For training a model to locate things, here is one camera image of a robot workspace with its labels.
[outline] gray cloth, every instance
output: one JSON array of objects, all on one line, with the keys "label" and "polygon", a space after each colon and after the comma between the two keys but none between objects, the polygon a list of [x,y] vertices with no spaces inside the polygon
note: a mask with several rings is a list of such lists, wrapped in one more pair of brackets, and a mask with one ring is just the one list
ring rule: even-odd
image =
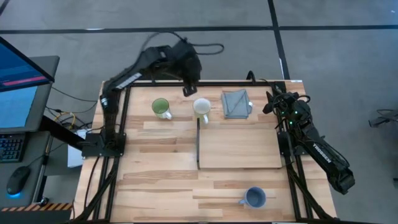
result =
[{"label": "gray cloth", "polygon": [[238,90],[221,94],[225,118],[248,118],[252,103],[246,90]]}]

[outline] wooden board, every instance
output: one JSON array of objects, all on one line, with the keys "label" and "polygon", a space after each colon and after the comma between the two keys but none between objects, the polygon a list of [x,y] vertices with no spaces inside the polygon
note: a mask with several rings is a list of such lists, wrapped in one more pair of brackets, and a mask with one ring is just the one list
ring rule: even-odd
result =
[{"label": "wooden board", "polygon": [[[304,94],[302,83],[286,82],[288,91]],[[287,171],[281,169],[207,169],[197,170],[196,123],[192,103],[199,97],[212,102],[211,125],[207,129],[274,129],[273,114],[263,114],[268,87],[246,88],[254,103],[247,120],[224,120],[222,91],[240,87],[199,87],[198,93],[185,98],[182,87],[134,87],[131,89],[126,123],[127,145],[120,160],[111,222],[266,222],[294,221]],[[159,120],[151,110],[156,98],[166,98],[174,119]],[[98,105],[94,128],[102,126],[102,110]],[[303,157],[307,185],[318,203],[335,216],[331,193],[322,169],[310,158]],[[84,161],[75,197],[78,216],[83,210],[88,178],[95,158]],[[88,192],[88,202],[98,188],[102,159],[97,164]],[[262,187],[267,194],[261,210],[239,205],[244,191]],[[300,196],[300,208],[303,200]],[[108,193],[102,199],[100,218],[104,217]]]},{"label": "wooden board", "polygon": [[272,129],[202,129],[199,155],[201,169],[282,167]]}]

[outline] gray floor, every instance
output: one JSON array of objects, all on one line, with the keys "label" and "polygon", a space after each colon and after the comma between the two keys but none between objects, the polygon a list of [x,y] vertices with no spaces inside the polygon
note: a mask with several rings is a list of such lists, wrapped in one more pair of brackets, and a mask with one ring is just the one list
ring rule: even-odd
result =
[{"label": "gray floor", "polygon": [[[397,1],[274,0],[282,26],[398,24]],[[268,26],[265,0],[11,0],[0,29],[92,29],[171,26]],[[226,50],[202,56],[203,79],[281,79],[273,31],[186,32],[192,42],[222,42]],[[100,83],[133,63],[147,33],[3,35],[28,56],[59,55],[55,86],[74,96],[96,99]],[[376,109],[398,108],[398,30],[282,31],[291,79],[301,79],[312,97],[315,125],[350,161],[356,185],[347,195],[334,191],[337,214],[344,220],[396,223],[398,126],[377,129],[368,119]],[[151,44],[175,42],[162,35]],[[90,103],[52,91],[48,106],[83,111]],[[91,121],[94,111],[82,114]],[[71,201],[77,172],[49,178],[45,193]],[[68,182],[63,192],[60,183]]]}]

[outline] monitor screen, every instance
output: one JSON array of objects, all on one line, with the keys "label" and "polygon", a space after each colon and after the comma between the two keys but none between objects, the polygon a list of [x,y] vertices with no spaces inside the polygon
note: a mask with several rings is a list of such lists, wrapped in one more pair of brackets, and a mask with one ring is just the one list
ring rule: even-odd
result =
[{"label": "monitor screen", "polygon": [[0,91],[53,82],[53,78],[0,37]]}]

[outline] green mug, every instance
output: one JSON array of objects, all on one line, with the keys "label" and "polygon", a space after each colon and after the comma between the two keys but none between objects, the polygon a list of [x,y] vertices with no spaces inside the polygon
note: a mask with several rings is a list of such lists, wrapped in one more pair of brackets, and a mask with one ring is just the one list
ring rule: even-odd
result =
[{"label": "green mug", "polygon": [[152,111],[155,113],[156,117],[160,119],[172,119],[173,116],[170,113],[169,102],[166,99],[159,98],[152,103]]},{"label": "green mug", "polygon": [[211,103],[209,100],[200,98],[193,102],[193,111],[195,116],[200,119],[201,122],[209,123],[209,112],[211,109]]}]

